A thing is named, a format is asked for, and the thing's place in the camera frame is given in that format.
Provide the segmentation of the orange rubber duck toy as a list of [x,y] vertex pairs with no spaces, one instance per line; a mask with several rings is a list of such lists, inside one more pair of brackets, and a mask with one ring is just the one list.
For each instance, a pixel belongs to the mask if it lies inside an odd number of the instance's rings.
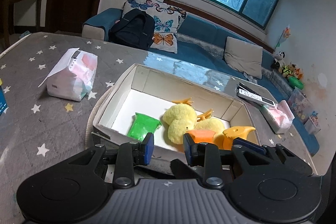
[[251,126],[234,126],[224,130],[222,133],[216,133],[213,141],[219,149],[231,150],[233,142],[237,138],[247,140],[250,132],[255,130]]

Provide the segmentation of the green plastic packet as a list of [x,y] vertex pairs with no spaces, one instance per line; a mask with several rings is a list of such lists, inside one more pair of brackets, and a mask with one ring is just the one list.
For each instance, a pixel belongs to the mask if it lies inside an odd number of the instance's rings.
[[161,122],[148,115],[136,113],[135,119],[127,136],[135,140],[143,141],[147,133],[155,133],[155,131],[161,127]]

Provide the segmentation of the yellow plush chick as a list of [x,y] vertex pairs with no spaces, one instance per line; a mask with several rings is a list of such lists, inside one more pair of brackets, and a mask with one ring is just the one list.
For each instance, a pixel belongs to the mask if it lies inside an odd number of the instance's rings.
[[191,98],[173,101],[174,105],[167,109],[162,120],[169,126],[167,137],[174,144],[183,144],[183,135],[194,129],[197,113],[192,107]]
[[220,119],[212,116],[212,113],[213,109],[210,109],[203,114],[199,114],[194,129],[207,129],[215,133],[222,133],[226,128]]

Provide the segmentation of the orange block toy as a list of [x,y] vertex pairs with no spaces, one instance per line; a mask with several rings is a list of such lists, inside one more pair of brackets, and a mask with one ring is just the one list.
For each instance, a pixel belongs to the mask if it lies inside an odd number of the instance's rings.
[[215,132],[207,129],[193,129],[186,132],[195,143],[213,143]]

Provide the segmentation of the pink white tissue pack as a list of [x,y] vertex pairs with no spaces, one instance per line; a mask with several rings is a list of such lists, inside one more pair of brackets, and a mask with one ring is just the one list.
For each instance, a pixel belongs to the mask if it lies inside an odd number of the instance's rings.
[[260,111],[275,134],[284,134],[292,126],[294,114],[286,100],[276,106],[263,105]]

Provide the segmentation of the white remote control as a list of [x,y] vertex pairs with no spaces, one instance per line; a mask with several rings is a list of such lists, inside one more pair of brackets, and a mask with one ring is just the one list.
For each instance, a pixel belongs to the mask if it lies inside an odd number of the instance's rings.
[[268,105],[272,107],[276,106],[276,104],[272,100],[256,94],[254,91],[252,91],[251,89],[248,89],[248,87],[244,86],[241,83],[238,84],[236,93],[238,97],[244,100],[247,100],[247,101],[254,102],[259,105]]

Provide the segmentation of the white cardboard box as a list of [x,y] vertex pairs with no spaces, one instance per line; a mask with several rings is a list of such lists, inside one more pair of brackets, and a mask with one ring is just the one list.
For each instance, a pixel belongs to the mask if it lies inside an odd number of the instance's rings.
[[246,105],[237,98],[181,77],[140,64],[117,79],[93,119],[94,132],[114,144],[131,141],[127,132],[137,113],[161,119],[173,100],[191,98],[197,114],[213,109],[227,126],[254,126]]

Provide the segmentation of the colourful plush toys pile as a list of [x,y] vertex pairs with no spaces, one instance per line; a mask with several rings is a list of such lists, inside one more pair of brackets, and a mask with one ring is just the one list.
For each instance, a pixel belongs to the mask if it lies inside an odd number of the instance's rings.
[[304,88],[303,70],[297,65],[290,63],[279,67],[278,72],[288,81],[292,88],[302,90]]

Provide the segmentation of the blue sofa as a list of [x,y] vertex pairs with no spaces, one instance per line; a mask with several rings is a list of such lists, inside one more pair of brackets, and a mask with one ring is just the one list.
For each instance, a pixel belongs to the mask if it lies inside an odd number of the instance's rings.
[[[82,37],[108,40],[108,31],[122,16],[122,10],[107,9],[83,24]],[[193,14],[188,14],[177,32],[177,53],[150,48],[149,51],[175,59],[215,69],[226,74],[243,78],[243,74],[230,68],[224,61],[224,48],[227,38],[239,39],[248,44],[249,40],[238,34]],[[277,101],[287,100],[293,92],[287,80],[271,68],[274,57],[262,52],[262,79],[257,84],[270,91]]]

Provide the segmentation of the panda plush toy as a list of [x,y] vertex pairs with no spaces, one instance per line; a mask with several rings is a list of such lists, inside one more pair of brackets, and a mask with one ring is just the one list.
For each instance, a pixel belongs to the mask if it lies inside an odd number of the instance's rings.
[[284,58],[285,58],[285,52],[280,51],[275,54],[274,60],[272,65],[270,66],[272,69],[280,70],[281,67],[284,66]]

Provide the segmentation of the beige cushion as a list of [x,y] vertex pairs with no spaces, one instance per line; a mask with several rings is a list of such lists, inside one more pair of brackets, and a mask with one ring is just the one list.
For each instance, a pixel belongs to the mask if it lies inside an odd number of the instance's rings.
[[262,78],[263,48],[228,36],[224,48],[224,61],[238,72],[257,79]]

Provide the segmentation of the dark blue backpack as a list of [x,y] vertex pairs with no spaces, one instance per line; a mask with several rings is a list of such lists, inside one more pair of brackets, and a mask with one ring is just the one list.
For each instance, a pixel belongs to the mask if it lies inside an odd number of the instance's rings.
[[148,50],[153,44],[154,18],[133,9],[127,12],[108,32],[108,41],[127,47]]

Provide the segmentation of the blue yellow spotted box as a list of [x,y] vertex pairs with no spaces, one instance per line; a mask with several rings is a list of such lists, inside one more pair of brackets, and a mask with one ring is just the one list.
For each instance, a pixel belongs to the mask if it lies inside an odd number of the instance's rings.
[[7,109],[7,102],[6,102],[6,98],[5,98],[5,92],[3,91],[2,88],[2,80],[0,80],[0,115],[2,115],[2,113],[5,112],[5,110]]

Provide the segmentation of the butterfly print pillow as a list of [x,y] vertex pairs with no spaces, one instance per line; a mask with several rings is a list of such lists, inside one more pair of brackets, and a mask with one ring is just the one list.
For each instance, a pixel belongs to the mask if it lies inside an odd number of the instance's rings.
[[178,53],[177,32],[187,17],[187,12],[179,7],[158,0],[127,0],[122,16],[132,9],[146,12],[154,19],[153,49]]

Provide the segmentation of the wooden side table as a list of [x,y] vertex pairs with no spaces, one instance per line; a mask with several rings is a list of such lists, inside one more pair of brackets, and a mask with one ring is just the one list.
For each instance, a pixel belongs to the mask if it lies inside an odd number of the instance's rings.
[[1,0],[1,23],[3,23],[3,45],[10,46],[10,35],[16,30],[28,27],[29,31],[41,29],[42,0]]

